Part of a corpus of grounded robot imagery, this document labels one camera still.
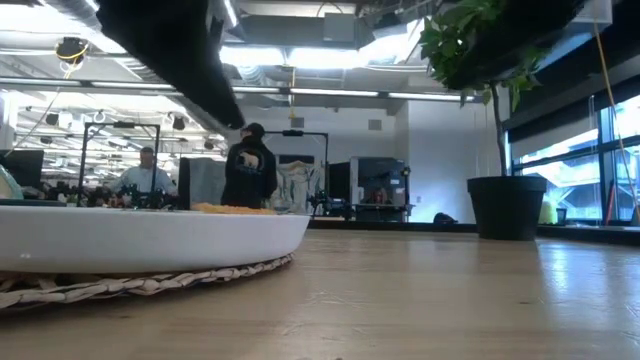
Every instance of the potted plant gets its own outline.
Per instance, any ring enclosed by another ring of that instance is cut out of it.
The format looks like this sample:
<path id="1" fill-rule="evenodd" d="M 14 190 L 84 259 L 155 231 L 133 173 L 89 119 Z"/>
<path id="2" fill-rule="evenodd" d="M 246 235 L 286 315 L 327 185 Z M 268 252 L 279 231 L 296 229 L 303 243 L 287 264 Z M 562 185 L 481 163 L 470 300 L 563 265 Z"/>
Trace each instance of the potted plant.
<path id="1" fill-rule="evenodd" d="M 460 104 L 481 93 L 493 111 L 501 176 L 469 179 L 468 191 L 482 238 L 533 240 L 547 181 L 507 176 L 498 86 L 509 90 L 511 110 L 535 86 L 532 74 L 560 39 L 585 0 L 462 0 L 425 20 L 422 58 L 428 73 L 460 91 Z"/>

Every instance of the man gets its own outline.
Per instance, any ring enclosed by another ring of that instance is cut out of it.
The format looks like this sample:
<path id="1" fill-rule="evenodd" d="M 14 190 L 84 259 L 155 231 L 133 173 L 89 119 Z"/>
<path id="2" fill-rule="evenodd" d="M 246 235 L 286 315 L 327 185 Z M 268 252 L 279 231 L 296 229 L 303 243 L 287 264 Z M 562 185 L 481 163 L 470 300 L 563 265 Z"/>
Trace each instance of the man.
<path id="1" fill-rule="evenodd" d="M 109 188 L 113 192 L 118 192 L 123 186 L 136 185 L 138 191 L 141 193 L 151 192 L 151 181 L 153 179 L 153 149 L 150 147 L 144 147 L 140 150 L 140 165 L 127 169 L 120 178 L 111 185 Z M 156 168 L 156 189 L 160 189 L 165 193 L 175 195 L 177 193 L 176 187 L 171 183 L 169 175 L 162 170 Z"/>
<path id="2" fill-rule="evenodd" d="M 276 158 L 262 143 L 262 125 L 250 124 L 240 136 L 242 141 L 233 145 L 227 156 L 221 203 L 259 209 L 278 187 Z"/>

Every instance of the computer monitor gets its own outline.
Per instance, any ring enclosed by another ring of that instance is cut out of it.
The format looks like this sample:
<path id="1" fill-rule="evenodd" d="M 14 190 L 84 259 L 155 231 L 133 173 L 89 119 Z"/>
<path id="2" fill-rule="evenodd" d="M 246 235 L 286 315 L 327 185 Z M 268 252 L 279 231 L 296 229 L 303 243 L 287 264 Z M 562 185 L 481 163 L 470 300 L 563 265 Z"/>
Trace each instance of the computer monitor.
<path id="1" fill-rule="evenodd" d="M 0 164 L 22 186 L 40 187 L 43 150 L 15 150 L 5 156 L 9 150 L 0 150 Z"/>

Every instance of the black hoodie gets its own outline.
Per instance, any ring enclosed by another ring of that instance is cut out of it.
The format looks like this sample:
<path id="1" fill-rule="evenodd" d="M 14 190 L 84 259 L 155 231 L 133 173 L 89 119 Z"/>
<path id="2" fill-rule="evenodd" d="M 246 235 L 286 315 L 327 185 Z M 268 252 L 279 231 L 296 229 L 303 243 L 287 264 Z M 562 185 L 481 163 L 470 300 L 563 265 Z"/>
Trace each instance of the black hoodie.
<path id="1" fill-rule="evenodd" d="M 262 207 L 278 187 L 276 158 L 262 140 L 247 136 L 229 149 L 222 205 Z"/>

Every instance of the desk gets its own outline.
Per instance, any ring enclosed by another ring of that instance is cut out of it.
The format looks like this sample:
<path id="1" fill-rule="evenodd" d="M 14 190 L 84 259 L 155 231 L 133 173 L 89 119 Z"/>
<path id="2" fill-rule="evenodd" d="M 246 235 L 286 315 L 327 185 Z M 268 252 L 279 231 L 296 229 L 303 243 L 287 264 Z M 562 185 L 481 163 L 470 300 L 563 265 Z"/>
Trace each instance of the desk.
<path id="1" fill-rule="evenodd" d="M 3 360 L 640 358 L 640 251 L 314 231 L 236 283 L 0 315 Z"/>

